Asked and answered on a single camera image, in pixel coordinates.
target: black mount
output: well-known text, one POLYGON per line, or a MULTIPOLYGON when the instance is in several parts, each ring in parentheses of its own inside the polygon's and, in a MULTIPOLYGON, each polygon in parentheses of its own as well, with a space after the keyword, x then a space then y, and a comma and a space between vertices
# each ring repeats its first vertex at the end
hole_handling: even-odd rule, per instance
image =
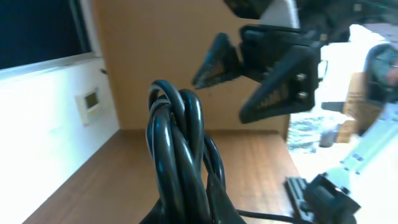
POLYGON ((354 214, 361 207, 349 196, 348 189, 335 186, 326 173, 309 184, 303 178, 289 177, 284 185, 296 218, 318 224, 356 223, 354 214))

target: wooden wall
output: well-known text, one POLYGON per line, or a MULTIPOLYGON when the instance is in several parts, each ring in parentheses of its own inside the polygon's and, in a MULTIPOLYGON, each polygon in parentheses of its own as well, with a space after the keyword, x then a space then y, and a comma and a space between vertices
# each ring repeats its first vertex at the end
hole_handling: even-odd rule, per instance
MULTIPOLYGON (((146 127, 146 95, 153 80, 192 89, 215 35, 225 32, 238 44, 239 28, 256 23, 235 17, 222 0, 94 0, 94 7, 123 129, 146 127)), ((258 85, 242 77, 196 91, 206 129, 273 129, 285 135, 289 116, 239 122, 239 109, 258 85)))

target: white window sill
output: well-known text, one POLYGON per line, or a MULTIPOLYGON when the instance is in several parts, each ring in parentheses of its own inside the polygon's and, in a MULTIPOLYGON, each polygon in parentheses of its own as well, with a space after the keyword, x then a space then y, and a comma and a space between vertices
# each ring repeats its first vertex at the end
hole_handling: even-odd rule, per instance
POLYGON ((0 70, 0 82, 15 81, 99 59, 94 52, 0 70))

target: power cord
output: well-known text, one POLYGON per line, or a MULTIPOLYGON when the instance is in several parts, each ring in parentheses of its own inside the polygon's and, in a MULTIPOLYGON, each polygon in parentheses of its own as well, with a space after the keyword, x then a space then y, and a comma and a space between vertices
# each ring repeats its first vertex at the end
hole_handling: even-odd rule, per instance
POLYGON ((141 223, 244 223, 239 215, 309 224, 282 215, 235 210, 225 193, 223 161, 205 134, 201 103, 191 90, 165 80, 149 88, 147 145, 155 164, 160 199, 141 223), (201 162, 208 175, 205 189, 201 162))

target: thermostat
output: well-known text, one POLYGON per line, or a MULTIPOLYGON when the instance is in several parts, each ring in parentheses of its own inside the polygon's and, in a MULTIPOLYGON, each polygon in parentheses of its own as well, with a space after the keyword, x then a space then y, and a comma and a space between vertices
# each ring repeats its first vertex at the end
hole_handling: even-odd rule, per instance
POLYGON ((89 125, 101 117, 103 109, 101 107, 101 102, 98 95, 98 88, 87 91, 86 93, 78 95, 75 98, 81 121, 84 125, 89 125))

